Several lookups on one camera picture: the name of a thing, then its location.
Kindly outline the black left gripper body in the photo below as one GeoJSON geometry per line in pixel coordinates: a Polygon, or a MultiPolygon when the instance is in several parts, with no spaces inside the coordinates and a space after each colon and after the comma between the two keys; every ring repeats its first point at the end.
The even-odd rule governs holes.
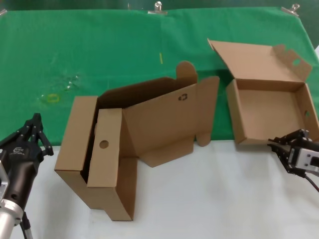
{"type": "Polygon", "coordinates": [[[18,141],[0,147],[7,156],[4,163],[9,186],[4,198],[25,207],[43,161],[42,150],[35,142],[18,141]]]}

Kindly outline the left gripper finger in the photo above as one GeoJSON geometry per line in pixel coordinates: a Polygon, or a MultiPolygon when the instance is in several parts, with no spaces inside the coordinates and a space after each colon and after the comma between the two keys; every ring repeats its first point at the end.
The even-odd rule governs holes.
{"type": "Polygon", "coordinates": [[[38,117],[37,119],[37,124],[36,124],[36,129],[37,129],[37,139],[39,139],[44,147],[44,150],[42,150],[42,156],[52,156],[53,153],[53,148],[49,140],[47,139],[46,135],[43,132],[43,124],[42,124],[42,119],[41,117],[38,117]]]}
{"type": "Polygon", "coordinates": [[[7,136],[0,142],[1,147],[8,146],[10,143],[18,141],[30,141],[38,144],[40,131],[40,113],[35,113],[33,117],[26,120],[24,125],[7,136]]]}

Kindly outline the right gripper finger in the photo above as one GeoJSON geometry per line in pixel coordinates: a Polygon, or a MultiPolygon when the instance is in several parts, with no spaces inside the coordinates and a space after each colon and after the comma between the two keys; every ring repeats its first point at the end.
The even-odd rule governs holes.
{"type": "Polygon", "coordinates": [[[268,139],[270,143],[289,146],[310,146],[311,139],[308,137],[309,131],[305,129],[298,129],[282,137],[275,137],[274,139],[268,139]]]}
{"type": "Polygon", "coordinates": [[[288,164],[288,159],[289,159],[289,152],[279,146],[277,146],[276,144],[267,144],[270,148],[271,151],[276,153],[277,157],[279,158],[281,164],[283,165],[284,169],[287,172],[291,172],[291,167],[288,164]]]}

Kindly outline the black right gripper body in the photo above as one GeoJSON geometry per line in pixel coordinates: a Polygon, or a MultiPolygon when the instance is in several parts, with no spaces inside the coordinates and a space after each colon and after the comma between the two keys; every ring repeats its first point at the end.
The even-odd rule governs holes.
{"type": "Polygon", "coordinates": [[[319,144],[312,142],[310,146],[290,146],[288,164],[291,172],[303,177],[310,173],[319,176],[319,144]]]}

